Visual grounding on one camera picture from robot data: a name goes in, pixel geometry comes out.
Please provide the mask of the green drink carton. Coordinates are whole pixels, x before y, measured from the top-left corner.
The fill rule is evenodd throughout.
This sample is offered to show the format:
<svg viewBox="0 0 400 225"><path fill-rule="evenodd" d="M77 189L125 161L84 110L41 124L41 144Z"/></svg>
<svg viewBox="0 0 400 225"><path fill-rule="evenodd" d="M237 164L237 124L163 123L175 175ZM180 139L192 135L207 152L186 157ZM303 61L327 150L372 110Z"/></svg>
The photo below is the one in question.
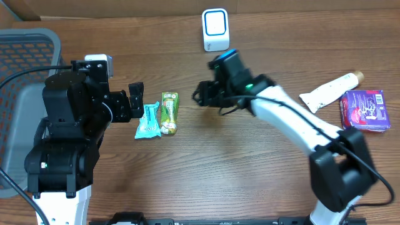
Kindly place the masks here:
<svg viewBox="0 0 400 225"><path fill-rule="evenodd" d="M162 93L161 122L162 134L173 135L177 131L179 95L176 92Z"/></svg>

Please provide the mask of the teal snack pouch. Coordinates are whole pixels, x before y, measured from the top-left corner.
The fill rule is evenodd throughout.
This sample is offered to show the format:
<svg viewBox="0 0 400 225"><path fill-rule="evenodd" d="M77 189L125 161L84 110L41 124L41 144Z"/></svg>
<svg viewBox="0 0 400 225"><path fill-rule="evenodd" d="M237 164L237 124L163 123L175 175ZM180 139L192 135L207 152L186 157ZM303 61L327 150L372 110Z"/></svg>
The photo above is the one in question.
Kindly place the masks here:
<svg viewBox="0 0 400 225"><path fill-rule="evenodd" d="M159 108L159 102L154 104L144 105L144 114L139 119L139 126L135 133L135 139L150 139L155 137L161 137L161 130L157 120L157 111Z"/></svg>

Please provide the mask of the white tube gold cap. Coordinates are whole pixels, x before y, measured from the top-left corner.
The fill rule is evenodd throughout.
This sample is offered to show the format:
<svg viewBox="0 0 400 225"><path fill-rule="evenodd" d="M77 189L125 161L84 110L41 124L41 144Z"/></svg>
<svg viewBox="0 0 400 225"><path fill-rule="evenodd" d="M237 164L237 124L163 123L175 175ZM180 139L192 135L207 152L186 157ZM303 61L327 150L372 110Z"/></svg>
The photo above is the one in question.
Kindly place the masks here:
<svg viewBox="0 0 400 225"><path fill-rule="evenodd" d="M309 93L300 94L299 97L309 110L315 114L319 109L340 98L346 91L356 88L364 79L365 76L361 71L350 72L317 87Z"/></svg>

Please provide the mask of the purple snack package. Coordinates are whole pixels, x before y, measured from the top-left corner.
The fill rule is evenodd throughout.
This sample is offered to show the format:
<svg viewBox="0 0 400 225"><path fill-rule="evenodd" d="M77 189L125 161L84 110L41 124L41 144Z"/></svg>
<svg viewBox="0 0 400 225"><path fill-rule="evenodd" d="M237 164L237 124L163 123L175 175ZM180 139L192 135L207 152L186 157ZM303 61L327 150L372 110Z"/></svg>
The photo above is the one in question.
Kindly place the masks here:
<svg viewBox="0 0 400 225"><path fill-rule="evenodd" d="M383 90L351 90L339 98L344 129L384 132L391 127Z"/></svg>

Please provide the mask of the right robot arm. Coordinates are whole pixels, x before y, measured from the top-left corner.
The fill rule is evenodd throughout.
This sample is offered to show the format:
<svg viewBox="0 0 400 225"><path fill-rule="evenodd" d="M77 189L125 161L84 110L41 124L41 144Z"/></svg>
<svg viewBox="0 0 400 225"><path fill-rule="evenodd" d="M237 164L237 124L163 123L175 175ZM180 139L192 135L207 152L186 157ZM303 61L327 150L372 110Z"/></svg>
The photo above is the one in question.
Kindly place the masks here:
<svg viewBox="0 0 400 225"><path fill-rule="evenodd" d="M232 49L208 62L212 81L192 98L200 106L246 109L279 129L309 160L317 204L306 224L342 224L378 177L363 133L341 129L308 112L265 74L253 76Z"/></svg>

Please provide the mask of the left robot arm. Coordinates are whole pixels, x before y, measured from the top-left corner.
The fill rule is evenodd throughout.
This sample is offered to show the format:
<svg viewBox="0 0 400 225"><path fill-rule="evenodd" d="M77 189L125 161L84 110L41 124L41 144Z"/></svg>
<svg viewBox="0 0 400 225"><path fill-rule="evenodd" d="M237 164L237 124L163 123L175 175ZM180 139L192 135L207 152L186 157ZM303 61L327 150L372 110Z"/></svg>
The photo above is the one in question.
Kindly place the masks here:
<svg viewBox="0 0 400 225"><path fill-rule="evenodd" d="M142 82L111 92L105 72L66 71L48 77L42 118L27 154L27 190L39 224L86 224L94 167L111 123L144 114Z"/></svg>

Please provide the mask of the white barcode scanner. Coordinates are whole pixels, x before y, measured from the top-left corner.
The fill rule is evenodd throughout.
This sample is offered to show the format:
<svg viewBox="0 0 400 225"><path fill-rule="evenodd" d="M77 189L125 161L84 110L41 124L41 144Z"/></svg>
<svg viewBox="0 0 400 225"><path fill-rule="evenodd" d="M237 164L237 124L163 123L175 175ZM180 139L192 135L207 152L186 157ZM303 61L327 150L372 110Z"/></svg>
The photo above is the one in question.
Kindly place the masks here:
<svg viewBox="0 0 400 225"><path fill-rule="evenodd" d="M202 35L206 52L225 51L230 45L228 12L223 8L202 13Z"/></svg>

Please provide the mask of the grey plastic mesh basket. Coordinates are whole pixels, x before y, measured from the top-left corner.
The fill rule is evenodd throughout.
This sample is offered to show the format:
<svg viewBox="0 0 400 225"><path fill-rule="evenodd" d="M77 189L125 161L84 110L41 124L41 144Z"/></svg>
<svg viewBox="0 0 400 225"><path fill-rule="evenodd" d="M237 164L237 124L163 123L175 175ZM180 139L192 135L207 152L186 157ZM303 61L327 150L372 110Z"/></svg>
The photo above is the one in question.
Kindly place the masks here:
<svg viewBox="0 0 400 225"><path fill-rule="evenodd" d="M31 68L62 65L61 42L46 28L1 30L1 80ZM42 91L53 70L31 72L1 88L1 168L27 189L26 155L34 146L39 122L47 115Z"/></svg>

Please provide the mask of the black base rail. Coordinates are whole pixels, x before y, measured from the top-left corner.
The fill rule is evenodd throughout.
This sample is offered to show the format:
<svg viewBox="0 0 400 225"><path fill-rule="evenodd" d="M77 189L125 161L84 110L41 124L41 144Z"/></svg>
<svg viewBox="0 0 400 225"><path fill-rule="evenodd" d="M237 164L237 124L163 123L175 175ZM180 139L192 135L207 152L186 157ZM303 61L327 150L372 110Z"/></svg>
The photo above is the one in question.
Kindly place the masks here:
<svg viewBox="0 0 400 225"><path fill-rule="evenodd" d="M142 212L117 212L108 220L89 221L89 225L307 225L308 217L279 217L278 219L245 220L174 220L171 218L146 219Z"/></svg>

